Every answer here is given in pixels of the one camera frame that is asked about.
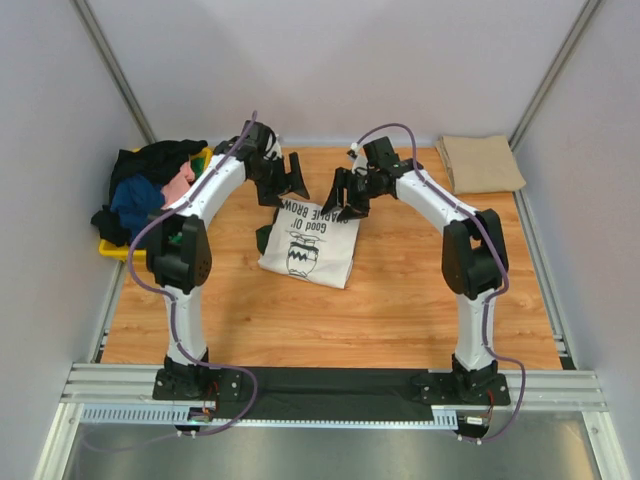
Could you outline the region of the green and white raglan t-shirt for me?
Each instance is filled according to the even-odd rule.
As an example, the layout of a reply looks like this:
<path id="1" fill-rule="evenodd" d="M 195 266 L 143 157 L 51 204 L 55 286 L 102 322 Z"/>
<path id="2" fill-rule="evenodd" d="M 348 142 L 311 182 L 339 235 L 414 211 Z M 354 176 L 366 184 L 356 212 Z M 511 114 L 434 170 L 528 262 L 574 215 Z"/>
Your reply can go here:
<path id="1" fill-rule="evenodd" d="M 276 210 L 258 265 L 267 271 L 336 289 L 350 277 L 360 222 L 285 199 Z"/>

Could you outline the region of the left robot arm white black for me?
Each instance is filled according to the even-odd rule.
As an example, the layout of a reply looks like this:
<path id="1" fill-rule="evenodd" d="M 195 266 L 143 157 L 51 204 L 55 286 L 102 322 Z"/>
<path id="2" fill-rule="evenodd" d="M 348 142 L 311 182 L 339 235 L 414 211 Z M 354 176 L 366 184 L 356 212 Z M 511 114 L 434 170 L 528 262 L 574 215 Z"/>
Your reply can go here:
<path id="1" fill-rule="evenodd" d="M 280 208 L 283 196 L 309 193 L 296 153 L 283 155 L 276 133 L 256 120 L 241 134 L 219 144 L 210 164 L 179 200 L 151 215 L 142 235 L 146 267 L 164 296 L 169 347 L 157 372 L 156 400 L 199 401 L 210 397 L 220 377 L 207 366 L 209 350 L 202 328 L 202 287 L 213 257 L 207 229 L 228 197 L 252 181 L 261 206 Z"/>

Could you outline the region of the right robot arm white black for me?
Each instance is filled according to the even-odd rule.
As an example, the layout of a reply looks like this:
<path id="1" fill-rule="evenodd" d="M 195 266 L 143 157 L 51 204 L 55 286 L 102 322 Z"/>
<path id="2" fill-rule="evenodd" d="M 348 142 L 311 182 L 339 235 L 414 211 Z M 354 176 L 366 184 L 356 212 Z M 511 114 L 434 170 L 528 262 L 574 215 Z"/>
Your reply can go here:
<path id="1" fill-rule="evenodd" d="M 496 296 L 508 271 L 499 215 L 475 210 L 441 187 L 414 159 L 401 159 L 388 137 L 347 152 L 350 168 L 338 168 L 323 213 L 340 221 L 368 216 L 372 199 L 390 195 L 420 213 L 442 236 L 441 272 L 456 296 L 458 339 L 447 374 L 424 375 L 430 400 L 480 404 L 504 382 L 493 350 Z"/>

